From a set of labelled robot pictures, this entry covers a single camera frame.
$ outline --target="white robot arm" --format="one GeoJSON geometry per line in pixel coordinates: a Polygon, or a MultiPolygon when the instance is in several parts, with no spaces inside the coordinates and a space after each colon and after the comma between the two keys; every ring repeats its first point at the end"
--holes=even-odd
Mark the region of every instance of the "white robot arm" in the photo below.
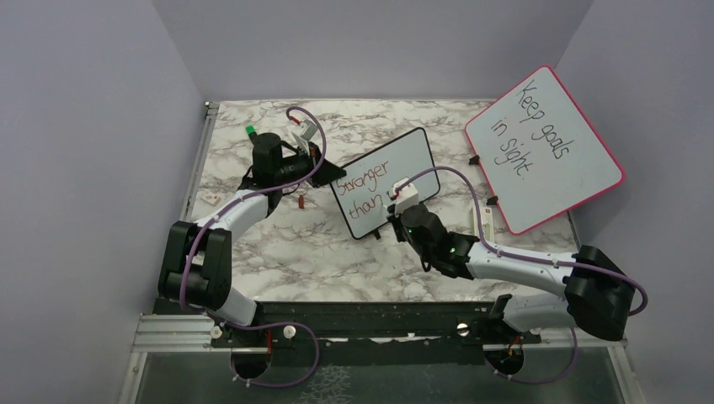
{"type": "Polygon", "coordinates": [[[503,280],[547,292],[499,297],[493,318],[514,333],[578,326],[597,338],[622,339],[635,290],[616,278],[622,272],[599,249],[582,246],[576,253],[548,253],[487,247],[478,237],[447,231],[439,217],[418,202],[413,184],[400,187],[405,182],[392,188],[388,220],[397,240],[408,242],[418,253],[424,270],[435,268],[451,278],[503,280]],[[614,275],[574,268],[573,263],[614,275]]]}

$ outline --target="pink-framed whiteboard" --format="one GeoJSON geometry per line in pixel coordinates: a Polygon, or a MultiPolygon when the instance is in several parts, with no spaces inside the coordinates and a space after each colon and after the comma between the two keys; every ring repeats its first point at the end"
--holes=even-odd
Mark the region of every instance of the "pink-framed whiteboard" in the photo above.
{"type": "Polygon", "coordinates": [[[498,207],[524,233],[622,183],[625,173],[549,66],[471,119],[466,138],[498,207]]]}

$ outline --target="bolt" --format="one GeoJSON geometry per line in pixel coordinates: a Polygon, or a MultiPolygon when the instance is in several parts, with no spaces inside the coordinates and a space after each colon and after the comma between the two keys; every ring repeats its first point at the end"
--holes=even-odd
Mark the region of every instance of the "bolt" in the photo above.
{"type": "Polygon", "coordinates": [[[283,336],[288,339],[292,339],[295,334],[297,334],[297,330],[293,326],[285,326],[283,328],[283,336]]]}
{"type": "Polygon", "coordinates": [[[210,330],[210,337],[212,339],[218,339],[223,335],[223,330],[221,330],[220,327],[218,326],[213,326],[213,328],[210,330]]]}
{"type": "Polygon", "coordinates": [[[456,333],[458,333],[462,337],[467,336],[468,332],[469,332],[469,327],[466,323],[462,322],[462,323],[459,323],[458,326],[456,326],[456,333]]]}

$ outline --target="red wire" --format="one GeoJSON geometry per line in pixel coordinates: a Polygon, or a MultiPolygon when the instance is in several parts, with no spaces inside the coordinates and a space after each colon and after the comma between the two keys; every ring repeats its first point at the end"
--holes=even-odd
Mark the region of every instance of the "red wire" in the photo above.
{"type": "Polygon", "coordinates": [[[268,330],[267,334],[268,334],[268,356],[270,356],[270,354],[273,353],[273,334],[270,333],[270,330],[268,330]]]}

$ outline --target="screw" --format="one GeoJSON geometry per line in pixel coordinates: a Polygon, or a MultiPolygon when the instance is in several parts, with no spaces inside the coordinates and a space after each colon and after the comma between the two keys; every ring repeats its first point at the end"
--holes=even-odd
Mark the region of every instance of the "screw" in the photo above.
{"type": "Polygon", "coordinates": [[[285,326],[285,328],[283,328],[283,336],[285,336],[285,338],[291,339],[295,336],[295,334],[297,334],[295,327],[285,326]]]}
{"type": "Polygon", "coordinates": [[[464,322],[461,322],[461,323],[459,323],[458,326],[456,326],[456,333],[458,333],[462,337],[467,336],[468,332],[469,332],[468,325],[465,324],[464,322]]]}

